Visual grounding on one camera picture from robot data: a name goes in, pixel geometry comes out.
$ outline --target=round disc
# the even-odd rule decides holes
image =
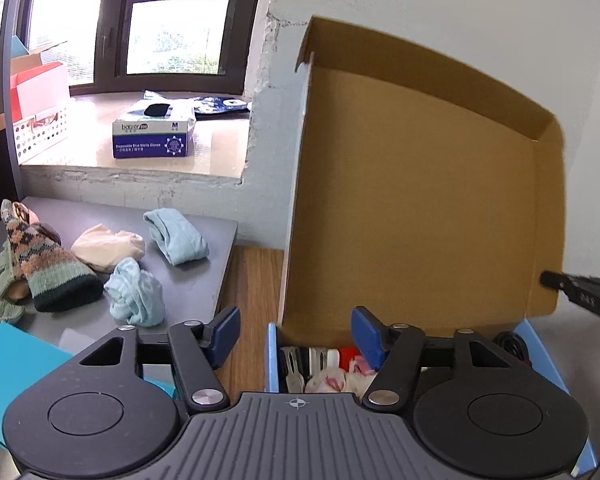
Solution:
[[[124,411],[115,397],[85,392],[58,400],[49,410],[49,422],[67,435],[95,435],[113,428]]]
[[[577,402],[540,376],[486,370],[424,393],[413,423],[425,446],[451,466],[484,478],[570,471],[588,434]]]

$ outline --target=white plastic basket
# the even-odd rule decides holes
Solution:
[[[13,123],[18,163],[22,164],[68,136],[70,101]]]

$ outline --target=black window frame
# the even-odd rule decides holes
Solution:
[[[22,0],[16,30],[26,40],[32,0]],[[130,9],[135,2],[150,0],[101,0],[92,84],[71,86],[72,95],[155,91],[190,91],[241,95],[258,0],[230,0],[224,23],[220,67],[216,74],[126,74]]]

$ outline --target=crosshair marking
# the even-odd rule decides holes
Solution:
[[[289,402],[286,402],[285,404],[288,404],[292,408],[299,410],[300,408],[304,408],[304,406],[306,404],[308,404],[308,402],[306,400],[300,399],[299,397],[296,397],[295,399],[291,399]]]

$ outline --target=red object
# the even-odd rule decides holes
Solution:
[[[355,359],[356,356],[360,355],[360,350],[355,346],[351,346],[348,348],[338,348],[338,352],[340,352],[340,368],[348,372],[349,363],[352,359]]]
[[[11,120],[14,123],[57,107],[69,98],[66,68],[59,61],[11,76]]]

